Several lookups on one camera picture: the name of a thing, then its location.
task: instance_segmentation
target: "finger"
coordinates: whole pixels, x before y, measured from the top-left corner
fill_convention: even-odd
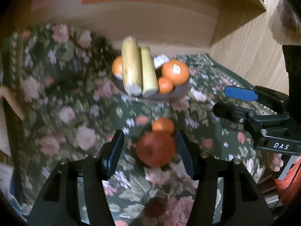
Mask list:
[[[283,160],[281,158],[279,158],[278,156],[279,154],[274,154],[273,155],[273,160],[272,160],[272,164],[278,167],[282,167],[283,166]]]
[[[271,166],[270,166],[270,169],[271,169],[272,171],[274,171],[274,172],[279,172],[279,171],[280,171],[280,167],[275,166],[275,165],[271,165]]]

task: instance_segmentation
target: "hand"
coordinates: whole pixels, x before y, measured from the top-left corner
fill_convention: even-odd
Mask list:
[[[281,160],[280,156],[281,154],[268,153],[267,162],[272,171],[279,172],[280,168],[283,166],[283,160]]]

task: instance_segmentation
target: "black clamp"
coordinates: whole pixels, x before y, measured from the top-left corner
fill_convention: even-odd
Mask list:
[[[99,152],[79,161],[61,159],[40,191],[28,225],[88,225],[81,221],[79,213],[77,178],[83,177],[90,225],[115,226],[102,180],[115,173],[123,146],[124,133],[117,130],[112,141],[105,143]]]
[[[255,100],[276,112],[275,115],[257,115],[254,110],[218,102],[213,113],[220,118],[243,124],[254,140],[254,148],[282,154],[283,167],[274,177],[283,179],[301,154],[301,125],[289,113],[288,95],[261,86],[253,89],[226,87],[225,94],[247,101]]]
[[[199,180],[198,191],[187,225],[271,225],[273,217],[254,179],[240,159],[215,159],[189,141],[183,131],[176,133],[186,173]],[[220,222],[213,224],[218,178],[223,178]]]

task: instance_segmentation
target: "wall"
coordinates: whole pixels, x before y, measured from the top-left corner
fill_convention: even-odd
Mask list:
[[[221,0],[153,0],[82,4],[62,0],[30,12],[31,0],[17,0],[14,25],[24,28],[41,22],[83,26],[106,35],[113,46],[132,35],[151,45],[153,54],[208,52]]]
[[[301,44],[301,35],[285,29],[279,0],[264,0],[266,13],[237,0],[223,0],[211,56],[254,85],[288,93],[283,44]]]

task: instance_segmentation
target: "fruit bowl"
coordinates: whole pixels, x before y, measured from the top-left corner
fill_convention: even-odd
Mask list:
[[[161,69],[157,69],[156,70],[156,76],[157,78],[161,77]],[[111,73],[111,80],[113,82],[113,84],[124,94],[128,95],[124,89],[123,86],[123,80],[119,80],[115,77],[115,75],[113,73]],[[176,102],[177,100],[183,98],[189,91],[189,81],[187,81],[186,83],[184,83],[183,85],[179,85],[179,86],[175,86],[174,90],[170,93],[167,94],[162,94],[162,93],[154,93],[150,96],[129,96],[132,100],[135,101],[139,101],[139,102],[143,102],[143,101],[151,101],[151,102],[165,102],[165,103],[172,103],[172,102]]]

